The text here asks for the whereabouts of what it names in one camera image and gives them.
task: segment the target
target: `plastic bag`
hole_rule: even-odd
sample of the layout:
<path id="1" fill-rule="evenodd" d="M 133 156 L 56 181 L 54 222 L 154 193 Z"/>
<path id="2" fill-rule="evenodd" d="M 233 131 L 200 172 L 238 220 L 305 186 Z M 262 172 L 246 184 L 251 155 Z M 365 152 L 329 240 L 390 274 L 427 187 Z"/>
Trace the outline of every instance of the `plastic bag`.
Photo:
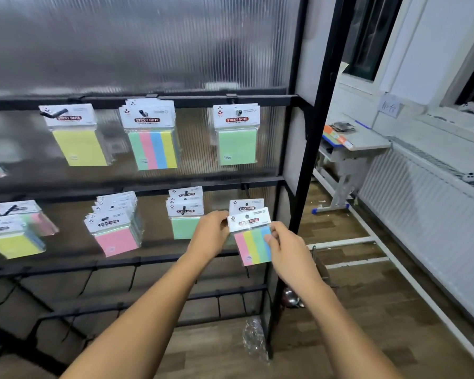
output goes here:
<path id="1" fill-rule="evenodd" d="M 259 317 L 254 316 L 246 320 L 246 325 L 242 330 L 242 342 L 249 355 L 257 356 L 258 359 L 263 361 L 269 361 L 265 347 L 265 334 Z"/>

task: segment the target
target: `multicolor sticky note pad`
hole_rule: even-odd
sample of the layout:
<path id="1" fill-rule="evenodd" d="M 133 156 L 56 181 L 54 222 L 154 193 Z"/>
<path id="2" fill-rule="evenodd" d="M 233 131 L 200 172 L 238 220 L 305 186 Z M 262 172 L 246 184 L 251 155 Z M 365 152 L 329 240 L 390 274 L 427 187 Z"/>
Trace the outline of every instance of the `multicolor sticky note pad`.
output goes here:
<path id="1" fill-rule="evenodd" d="M 177 168 L 172 133 L 171 130 L 128 133 L 139 170 Z"/>
<path id="2" fill-rule="evenodd" d="M 219 163 L 222 166 L 256 162 L 256 128 L 219 130 Z"/>
<path id="3" fill-rule="evenodd" d="M 172 221 L 172 232 L 175 240 L 190 240 L 195 232 L 200 217 L 175 217 Z"/>
<path id="4" fill-rule="evenodd" d="M 44 243 L 27 232 L 0 236 L 0 254 L 7 259 L 40 254 L 44 250 Z"/>
<path id="5" fill-rule="evenodd" d="M 270 234 L 269 226 L 234 234 L 235 242 L 237 242 L 240 258 L 244 266 L 271 261 L 270 247 L 263 239 L 266 234 Z"/>
<path id="6" fill-rule="evenodd" d="M 97 234 L 95 239 L 102 247 L 106 257 L 125 253 L 140 247 L 140 242 L 133 236 L 130 227 L 122 227 Z"/>
<path id="7" fill-rule="evenodd" d="M 54 130 L 52 133 L 70 166 L 107 166 L 94 130 Z"/>

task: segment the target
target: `black metal frame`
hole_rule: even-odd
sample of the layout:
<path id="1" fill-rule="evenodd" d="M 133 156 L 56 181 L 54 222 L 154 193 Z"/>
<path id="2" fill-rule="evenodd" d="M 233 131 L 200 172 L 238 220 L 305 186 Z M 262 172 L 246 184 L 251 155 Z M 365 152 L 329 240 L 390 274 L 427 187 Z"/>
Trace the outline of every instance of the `black metal frame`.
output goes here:
<path id="1" fill-rule="evenodd" d="M 158 97 L 161 99 L 172 99 L 176 108 L 209 108 L 215 104 L 225 103 L 258 103 L 261 106 L 286 106 L 287 111 L 285 114 L 286 122 L 284 127 L 284 136 L 281 149 L 281 159 L 279 166 L 279 175 L 276 177 L 258 177 L 248 178 L 246 180 L 197 180 L 197 179 L 183 179 L 177 180 L 167 184 L 155 184 L 150 186 L 138 185 L 138 186 L 105 186 L 103 188 L 92 189 L 92 190 L 79 190 L 79 191 L 44 191 L 35 193 L 26 193 L 22 195 L 16 195 L 9 197 L 11 201 L 23 200 L 23 199 L 35 199 L 39 203 L 60 203 L 60 202 L 74 202 L 74 201 L 86 201 L 92 200 L 98 195 L 105 195 L 109 193 L 121 192 L 121 191 L 135 191 L 138 196 L 151 196 L 151 195 L 162 195 L 167 194 L 167 190 L 175 187 L 184 187 L 189 185 L 202 185 L 204 191 L 216 191 L 216 190 L 229 190 L 229 189 L 241 189 L 248 191 L 249 188 L 253 187 L 264 187 L 264 186 L 276 186 L 276 198 L 275 198 L 275 210 L 273 213 L 273 219 L 275 220 L 277 214 L 277 207 L 279 201 L 279 194 L 281 187 L 285 187 L 289 192 L 290 198 L 290 209 L 291 209 L 291 222 L 290 230 L 297 233 L 300 220 L 302 217 L 302 211 L 307 197 L 307 191 L 311 180 L 312 170 L 317 156 L 317 150 L 322 137 L 322 131 L 324 122 L 326 120 L 330 101 L 332 99 L 332 93 L 335 87 L 335 79 L 339 70 L 339 64 L 341 62 L 346 37 L 349 31 L 351 23 L 354 5 L 356 0 L 336 0 L 334 16 L 332 25 L 330 27 L 329 38 L 327 43 L 327 49 L 325 51 L 325 58 L 323 59 L 322 72 L 318 83 L 318 90 L 315 99 L 314 106 L 304 101 L 301 97 L 293 93 L 297 80 L 297 71 L 300 61 L 300 53 L 302 46 L 302 39 L 304 33 L 305 20 L 307 15 L 308 0 L 300 0 L 299 11 L 298 11 L 298 22 L 297 32 L 294 45 L 294 55 L 292 59 L 292 68 L 290 75 L 289 87 L 287 90 L 284 88 L 265 89 L 265 90 L 241 90 L 239 94 L 232 93 L 232 91 L 218 92 L 220 95 L 213 95 L 214 92 L 182 92 L 182 93 L 152 93 L 146 96 L 139 97 Z M 69 96 L 69 97 L 18 97 L 12 99 L 0 98 L 0 111 L 35 111 L 38 109 L 38 105 L 41 104 L 65 104 L 65 103 L 91 103 L 95 109 L 116 109 L 124 104 L 125 100 L 132 98 L 132 96 L 109 96 L 109 95 L 91 95 L 91 96 Z M 284 157 L 286 153 L 286 146 L 288 140 L 289 124 L 291 119 L 292 108 L 301 108 L 304 112 L 305 117 L 305 131 L 307 145 L 304 149 L 304 157 L 302 167 L 300 171 L 300 177 L 296 194 L 294 195 L 288 185 L 285 183 L 282 177 Z M 224 251 L 219 254 L 219 257 L 229 257 L 238 255 L 235 250 Z M 103 262 L 89 262 L 76 266 L 51 266 L 48 268 L 33 268 L 33 267 L 21 267 L 14 269 L 6 269 L 0 271 L 0 279 L 9 279 L 15 282 L 14 288 L 22 287 L 21 280 L 29 276 L 38 276 L 46 274 L 58 274 L 67 273 L 73 271 L 90 271 L 88 279 L 86 280 L 85 286 L 94 271 L 108 268 L 118 268 L 133 266 L 132 280 L 130 288 L 133 286 L 133 279 L 135 271 L 138 267 L 146 264 L 155 263 L 167 263 L 174 262 L 180 257 L 179 254 L 174 255 L 163 255 L 155 257 L 138 257 L 122 260 L 109 260 Z M 218 317 L 206 318 L 206 319 L 195 319 L 189 321 L 181 321 L 177 323 L 177 326 L 184 325 L 195 325 L 204 323 L 207 321 L 215 321 L 222 319 L 232 319 L 241 316 L 253 315 L 246 309 L 246 302 L 244 301 L 245 293 L 262 292 L 262 299 L 260 304 L 260 312 L 262 313 L 264 303 L 266 300 L 265 293 L 271 303 L 271 318 L 269 328 L 265 330 L 267 350 L 269 356 L 272 357 L 272 349 L 270 347 L 271 337 L 274 328 L 278 324 L 280 313 L 281 313 L 281 295 L 284 289 L 284 283 L 279 280 L 273 293 L 273 298 L 268 290 L 267 280 L 269 271 L 271 269 L 271 263 L 268 263 L 265 269 L 264 282 L 258 286 L 250 287 L 238 287 L 230 290 L 216 290 L 209 293 L 198 293 L 193 294 L 189 297 L 189 300 L 205 299 L 205 298 L 216 298 L 218 300 Z M 241 295 L 243 298 L 244 313 L 234 314 L 229 316 L 221 316 L 219 298 L 227 295 Z M 61 319 L 68 325 L 67 336 L 71 331 L 76 330 L 74 328 L 74 320 L 81 315 L 90 313 L 100 313 L 108 311 L 118 312 L 117 316 L 120 315 L 121 311 L 125 310 L 131 305 L 131 303 L 117 303 L 106 306 L 96 306 L 93 308 L 77 308 L 69 311 L 52 311 L 48 310 L 49 313 L 38 318 L 37 323 L 30 332 L 29 337 L 26 340 L 21 340 L 17 337 L 12 336 L 5 330 L 0 329 L 0 345 L 7 351 L 14 352 L 19 356 L 30 360 L 33 363 L 38 364 L 45 370 L 59 375 L 66 368 L 66 365 L 58 362 L 53 357 L 42 353 L 36 349 L 36 333 L 39 325 L 48 319 Z M 86 346 L 94 337 L 84 336 Z"/>

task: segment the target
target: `black metal rack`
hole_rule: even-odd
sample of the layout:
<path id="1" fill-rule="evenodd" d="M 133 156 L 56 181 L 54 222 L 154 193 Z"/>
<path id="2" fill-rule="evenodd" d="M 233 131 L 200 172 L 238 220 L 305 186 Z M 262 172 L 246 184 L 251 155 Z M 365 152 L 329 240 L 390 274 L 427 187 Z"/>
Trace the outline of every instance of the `black metal rack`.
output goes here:
<path id="1" fill-rule="evenodd" d="M 192 185 L 194 183 L 201 184 L 204 191 L 218 191 L 218 190 L 230 190 L 240 189 L 247 191 L 253 187 L 265 187 L 265 186 L 276 186 L 275 196 L 275 209 L 273 213 L 273 220 L 278 218 L 278 206 L 280 202 L 281 191 L 286 191 L 289 200 L 289 214 L 290 219 L 290 230 L 297 232 L 300 226 L 302 212 L 309 189 L 311 180 L 312 170 L 315 164 L 316 155 L 319 147 L 319 143 L 322 137 L 322 131 L 324 122 L 327 118 L 329 104 L 332 99 L 332 93 L 335 86 L 335 79 L 339 70 L 339 64 L 341 62 L 342 53 L 346 42 L 346 37 L 349 31 L 351 23 L 354 5 L 356 0 L 335 0 L 334 14 L 332 17 L 332 23 L 329 31 L 329 37 L 327 47 L 325 50 L 324 58 L 319 59 L 323 61 L 320 78 L 317 83 L 317 93 L 314 105 L 311 105 L 305 101 L 301 96 L 293 94 L 296 87 L 298 68 L 301 58 L 302 40 L 304 36 L 304 26 L 306 23 L 306 15 L 308 11 L 309 0 L 301 0 L 297 19 L 297 31 L 294 45 L 294 55 L 292 60 L 292 68 L 290 75 L 290 84 L 288 89 L 265 89 L 265 90 L 241 90 L 238 94 L 235 92 L 219 92 L 219 95 L 214 95 L 214 92 L 192 92 L 192 93 L 152 93 L 148 95 L 135 96 L 138 97 L 158 97 L 161 99 L 172 99 L 176 108 L 209 108 L 215 104 L 224 103 L 258 103 L 261 106 L 285 106 L 285 127 L 282 142 L 281 159 L 279 166 L 278 176 L 275 177 L 257 177 L 248 179 L 228 179 L 228 180 L 205 180 L 198 181 L 196 179 L 182 179 L 176 180 L 169 184 L 155 184 L 155 185 L 113 185 L 106 186 L 97 189 L 81 189 L 78 191 L 45 191 L 26 193 L 23 195 L 1 195 L 0 200 L 25 200 L 35 199 L 39 203 L 61 203 L 61 202 L 76 202 L 76 201 L 87 201 L 92 200 L 98 195 L 105 195 L 114 192 L 121 191 L 135 191 L 138 196 L 152 196 L 166 194 L 170 188 L 183 187 Z M 38 105 L 41 104 L 65 104 L 65 103 L 91 103 L 94 109 L 116 109 L 124 104 L 128 98 L 134 96 L 109 96 L 109 95 L 79 95 L 70 97 L 46 97 L 46 98 L 0 98 L 0 111 L 4 110 L 36 110 Z M 298 184 L 296 188 L 290 186 L 285 178 L 283 177 L 284 171 L 284 160 L 287 153 L 287 140 L 290 128 L 290 120 L 292 118 L 293 108 L 300 108 L 304 114 L 305 121 L 305 140 L 306 145 L 303 152 L 302 165 L 298 177 Z M 7 294 L 8 298 L 12 291 L 19 289 L 24 290 L 34 298 L 36 301 L 40 301 L 34 293 L 26 289 L 21 281 L 28 277 L 48 275 L 48 274 L 62 274 L 67 272 L 76 271 L 89 271 L 88 278 L 82 291 L 86 287 L 89 279 L 93 272 L 101 269 L 111 269 L 119 267 L 133 266 L 133 274 L 131 276 L 130 288 L 133 286 L 133 280 L 135 277 L 136 269 L 140 266 L 148 264 L 158 264 L 166 262 L 174 262 L 180 257 L 181 254 L 161 255 L 154 257 L 137 257 L 119 260 L 108 260 L 98 262 L 87 262 L 79 265 L 57 265 L 50 267 L 31 267 L 23 266 L 16 268 L 0 269 L 0 280 L 9 280 L 13 287 L 12 290 Z M 239 254 L 236 250 L 223 251 L 218 257 L 237 257 Z M 260 305 L 260 312 L 256 315 L 260 315 L 262 319 L 262 325 L 267 342 L 267 350 L 269 356 L 272 357 L 271 338 L 274 328 L 278 324 L 281 307 L 281 296 L 284 290 L 284 283 L 273 278 L 273 269 L 271 263 L 268 263 L 265 268 L 265 277 L 263 284 L 249 286 L 249 287 L 237 287 L 228 290 L 215 290 L 207 293 L 197 293 L 189 297 L 189 300 L 215 298 L 218 302 L 218 317 L 200 319 L 189 322 L 180 322 L 177 325 L 192 325 L 199 324 L 208 321 L 215 321 L 221 319 L 231 319 L 241 316 L 254 315 L 252 312 L 247 311 L 246 301 L 244 295 L 246 293 L 261 292 L 262 299 Z M 240 295 L 243 299 L 244 312 L 241 314 L 235 314 L 231 316 L 221 316 L 219 298 L 223 296 Z M 46 309 L 46 313 L 40 316 L 30 332 L 30 335 L 25 340 L 12 335 L 10 332 L 0 328 L 0 345 L 3 349 L 14 352 L 24 359 L 27 359 L 45 370 L 60 375 L 63 370 L 67 367 L 66 364 L 57 361 L 52 356 L 45 354 L 44 352 L 37 349 L 36 333 L 41 323 L 45 320 L 59 319 L 63 321 L 63 324 L 67 327 L 67 335 L 70 332 L 76 333 L 85 342 L 86 346 L 94 336 L 87 336 L 74 327 L 74 320 L 78 316 L 84 314 L 94 314 L 101 312 L 116 312 L 117 316 L 128 308 L 131 303 L 116 303 L 112 305 L 93 306 L 87 308 L 76 308 L 67 311 L 54 311 L 48 305 L 43 303 L 43 307 Z"/>

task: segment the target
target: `window sill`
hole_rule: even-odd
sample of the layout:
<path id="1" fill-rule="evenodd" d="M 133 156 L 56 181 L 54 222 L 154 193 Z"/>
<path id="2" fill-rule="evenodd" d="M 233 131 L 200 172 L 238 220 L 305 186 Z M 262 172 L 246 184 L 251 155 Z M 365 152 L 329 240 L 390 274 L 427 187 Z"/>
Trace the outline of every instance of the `window sill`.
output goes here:
<path id="1" fill-rule="evenodd" d="M 459 112 L 454 108 L 430 108 L 418 120 L 474 142 L 474 114 Z"/>

